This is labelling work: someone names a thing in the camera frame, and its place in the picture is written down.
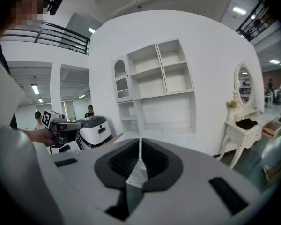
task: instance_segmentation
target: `table leg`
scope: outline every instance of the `table leg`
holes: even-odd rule
[[[230,168],[233,168],[234,167],[234,165],[237,163],[237,161],[239,160],[239,158],[240,158],[240,155],[242,155],[242,153],[243,153],[243,150],[244,150],[244,148],[242,147],[242,146],[238,146],[237,148],[236,148],[236,152],[235,152],[235,154],[234,154],[234,157],[233,157],[233,159],[232,159],[232,162],[231,162],[231,164],[230,164]]]
[[[216,160],[220,161],[222,159],[222,157],[224,156],[225,150],[226,150],[226,146],[227,146],[227,140],[229,139],[228,134],[226,133],[223,142],[222,142],[222,147],[221,147],[221,154],[219,157],[216,158]]]

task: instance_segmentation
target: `railing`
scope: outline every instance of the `railing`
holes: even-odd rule
[[[236,32],[248,41],[251,41],[271,26],[276,20],[277,19],[270,13],[267,3],[264,0],[259,0],[255,8],[239,26]]]
[[[16,40],[15,37],[16,39],[20,37],[21,41],[54,45],[85,55],[88,54],[88,37],[49,22],[26,25],[8,30],[2,35],[1,40]]]

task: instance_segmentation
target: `white pillar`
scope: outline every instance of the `white pillar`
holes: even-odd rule
[[[52,110],[62,114],[63,112],[60,98],[60,68],[60,63],[52,63],[50,77],[50,98]]]

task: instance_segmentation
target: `oval mirror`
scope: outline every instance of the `oval mirror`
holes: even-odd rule
[[[241,101],[247,104],[251,96],[251,79],[249,71],[242,67],[238,73],[238,89]]]

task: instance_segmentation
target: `white curved wall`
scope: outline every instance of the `white curved wall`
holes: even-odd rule
[[[263,82],[253,46],[230,28],[211,19],[179,11],[133,13],[106,22],[92,35],[89,80],[96,114],[122,132],[113,92],[111,62],[142,47],[178,38],[190,66],[196,99],[196,133],[189,148],[219,154],[227,118],[225,103],[233,99],[234,70],[243,61],[249,67],[263,110]]]

